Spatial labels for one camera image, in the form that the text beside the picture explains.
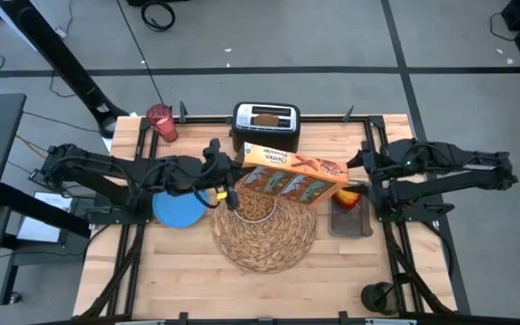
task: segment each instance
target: cereal box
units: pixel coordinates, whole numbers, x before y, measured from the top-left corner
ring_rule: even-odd
[[[244,167],[256,168],[239,188],[258,194],[315,205],[348,185],[345,163],[287,153],[258,144],[244,144]]]

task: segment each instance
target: cereal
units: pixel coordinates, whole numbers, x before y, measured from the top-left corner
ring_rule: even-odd
[[[274,210],[274,199],[261,195],[255,195],[245,190],[238,192],[240,207],[237,214],[248,221],[262,220]]]
[[[287,153],[258,144],[244,144],[243,167],[255,167],[237,189],[308,206],[327,200],[348,186],[348,166]]]

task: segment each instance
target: gray floor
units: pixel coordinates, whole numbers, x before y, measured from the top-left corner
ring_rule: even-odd
[[[69,20],[68,2],[56,0],[52,8],[64,26]],[[391,0],[407,65],[520,66],[515,45],[488,32],[488,17],[507,2]],[[216,68],[228,63],[231,67],[396,66],[380,0],[190,0],[172,6],[177,24],[169,32],[155,33],[145,28],[138,9],[124,5],[153,68]],[[113,0],[75,0],[73,13],[65,42],[87,69],[144,67]],[[496,30],[511,35],[501,20],[496,20]],[[50,68],[3,22],[0,54],[7,59],[4,70]],[[146,76],[95,80],[129,112],[142,114],[158,101]],[[290,102],[303,113],[343,113],[352,105],[361,114],[409,113],[398,74],[157,76],[155,82],[164,101],[177,106],[182,100],[191,114],[229,114],[241,100]],[[431,140],[509,151],[520,179],[520,74],[412,75],[412,82]],[[56,97],[48,86],[49,78],[0,78],[0,93],[27,95],[25,111],[94,127],[76,98]],[[60,80],[56,89],[70,93]],[[74,143],[106,152],[95,134],[32,116],[23,117],[18,134],[40,146]],[[27,169],[42,163],[19,142],[9,160]],[[5,169],[4,181],[28,193],[39,190],[25,178],[13,166]],[[444,199],[457,206],[450,214],[450,226],[473,314],[520,317],[520,182],[508,192],[466,190]],[[4,264],[0,261],[0,278]],[[80,272],[81,264],[21,269],[15,289],[25,301],[0,306],[0,323],[67,319]]]

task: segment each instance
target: black stand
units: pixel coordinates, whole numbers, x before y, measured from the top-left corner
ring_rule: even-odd
[[[0,206],[9,207],[25,216],[36,218],[50,226],[68,230],[84,238],[89,238],[91,234],[86,220],[43,203],[4,183],[0,183]]]
[[[117,117],[129,114],[107,99],[30,0],[0,0],[0,6],[88,108],[101,135],[111,139]]]

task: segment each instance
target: wooden tabletop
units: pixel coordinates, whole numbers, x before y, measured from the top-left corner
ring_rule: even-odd
[[[388,141],[412,136],[406,115],[385,115]],[[134,159],[140,117],[120,117],[111,148],[115,157]],[[229,125],[177,125],[179,139],[159,141],[157,156],[186,154],[201,157],[211,138],[221,151],[235,155]],[[144,154],[151,136],[146,136]],[[366,136],[355,123],[302,124],[299,152],[345,163]],[[362,169],[350,171],[351,180],[365,180]],[[249,274],[231,264],[211,235],[209,212],[196,225],[167,228],[153,221],[145,230],[133,318],[177,319],[187,311],[193,319],[336,318],[378,316],[360,302],[365,285],[392,282],[382,225],[371,217],[371,237],[348,239],[328,232],[328,203],[317,208],[318,233],[309,254],[279,274]],[[407,224],[418,273],[441,301],[455,309],[441,242],[419,223]],[[98,297],[114,272],[121,227],[111,226],[94,239],[84,264],[74,314]],[[134,237],[130,231],[130,243]],[[123,311],[127,280],[120,287],[117,311]],[[410,291],[405,290],[412,309]]]

